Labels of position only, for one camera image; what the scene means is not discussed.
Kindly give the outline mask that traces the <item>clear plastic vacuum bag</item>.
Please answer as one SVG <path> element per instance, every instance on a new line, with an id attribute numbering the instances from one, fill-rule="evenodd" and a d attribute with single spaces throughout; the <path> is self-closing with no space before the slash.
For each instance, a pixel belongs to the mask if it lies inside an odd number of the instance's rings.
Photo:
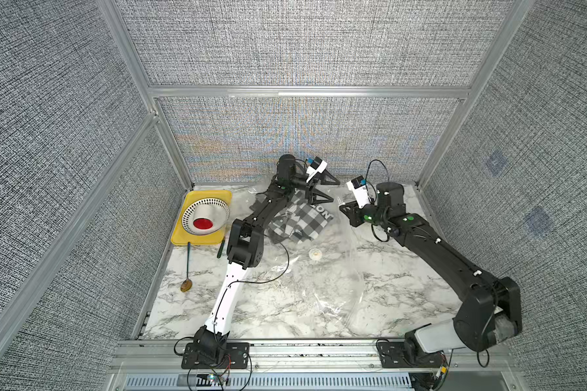
<path id="1" fill-rule="evenodd" d="M 249 338 L 354 337 L 352 324 L 364 292 L 356 265 L 355 236 L 339 206 L 345 187 L 322 187 L 334 198 L 322 204 L 334 220 L 313 241 L 275 241 L 265 230 L 261 265 L 245 286 L 235 315 L 235 335 Z M 314 262 L 310 249 L 323 257 Z"/>

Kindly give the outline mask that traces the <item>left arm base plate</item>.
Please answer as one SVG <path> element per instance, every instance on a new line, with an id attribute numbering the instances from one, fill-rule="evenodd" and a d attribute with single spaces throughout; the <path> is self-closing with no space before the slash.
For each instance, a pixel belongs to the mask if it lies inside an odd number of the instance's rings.
<path id="1" fill-rule="evenodd" d="M 247 369 L 249 347 L 246 342 L 231 342 L 224 345 L 201 346 L 187 344 L 182 356 L 181 368 L 197 369 Z"/>

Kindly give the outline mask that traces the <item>black white checkered shirt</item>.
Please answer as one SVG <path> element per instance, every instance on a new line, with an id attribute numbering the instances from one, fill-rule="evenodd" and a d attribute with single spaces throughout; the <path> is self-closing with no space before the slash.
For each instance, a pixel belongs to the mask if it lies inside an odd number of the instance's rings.
<path id="1" fill-rule="evenodd" d="M 301 191 L 293 196 L 291 204 L 267 225 L 267 233 L 275 241 L 313 241 L 334 220 L 334 215 L 323 205 L 308 204 Z"/>

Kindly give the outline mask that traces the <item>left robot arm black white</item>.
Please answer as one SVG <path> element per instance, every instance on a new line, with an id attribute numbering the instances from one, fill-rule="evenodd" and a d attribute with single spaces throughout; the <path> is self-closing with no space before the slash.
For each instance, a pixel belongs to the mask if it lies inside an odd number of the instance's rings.
<path id="1" fill-rule="evenodd" d="M 328 170 L 327 161 L 318 156 L 305 165 L 290 154 L 280 157 L 277 172 L 267 189 L 264 200 L 251 215 L 233 221 L 227 242 L 228 267 L 225 279 L 211 315 L 195 333 L 193 347 L 211 358 L 222 355 L 231 331 L 233 313 L 241 290 L 252 282 L 249 273 L 263 258 L 265 230 L 278 213 L 292 203 L 297 191 L 303 193 L 310 205 L 331 203 L 333 198 L 316 187 L 340 184 Z"/>

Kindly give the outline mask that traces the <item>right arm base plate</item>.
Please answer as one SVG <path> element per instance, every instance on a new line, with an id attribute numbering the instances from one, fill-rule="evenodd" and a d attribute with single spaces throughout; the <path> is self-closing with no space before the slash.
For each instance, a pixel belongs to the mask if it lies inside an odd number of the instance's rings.
<path id="1" fill-rule="evenodd" d="M 445 363 L 441 352 L 422 353 L 410 341 L 379 339 L 375 347 L 383 368 L 438 368 Z"/>

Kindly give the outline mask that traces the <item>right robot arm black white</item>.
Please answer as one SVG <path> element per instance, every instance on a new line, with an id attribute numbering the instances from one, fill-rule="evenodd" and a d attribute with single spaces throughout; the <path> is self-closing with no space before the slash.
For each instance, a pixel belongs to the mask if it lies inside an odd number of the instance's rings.
<path id="1" fill-rule="evenodd" d="M 389 238 L 424 260 L 461 300 L 452 319 L 405 334 L 406 360 L 414 363 L 427 355 L 461 348 L 480 353 L 523 331 L 520 288 L 512 278 L 497 278 L 469 261 L 425 218 L 409 213 L 402 185 L 383 182 L 372 200 L 366 184 L 363 177 L 347 182 L 355 199 L 339 209 L 350 225 L 382 228 Z"/>

